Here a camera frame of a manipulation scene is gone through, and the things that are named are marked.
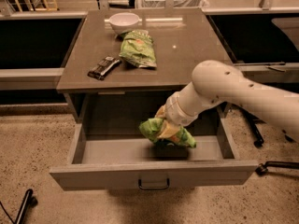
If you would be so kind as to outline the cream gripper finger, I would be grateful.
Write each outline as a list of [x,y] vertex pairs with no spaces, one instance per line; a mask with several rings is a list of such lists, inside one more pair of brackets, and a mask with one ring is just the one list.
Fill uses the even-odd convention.
[[168,120],[164,120],[161,130],[158,132],[157,137],[159,139],[169,138],[175,135],[180,130],[180,126],[176,125]]

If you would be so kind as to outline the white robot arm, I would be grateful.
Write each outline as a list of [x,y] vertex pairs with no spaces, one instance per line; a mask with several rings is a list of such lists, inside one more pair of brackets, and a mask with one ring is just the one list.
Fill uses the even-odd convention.
[[157,115],[165,119],[158,136],[173,136],[200,113],[223,102],[245,109],[299,141],[299,94],[254,82],[233,66],[214,60],[197,64],[192,81],[158,110]]

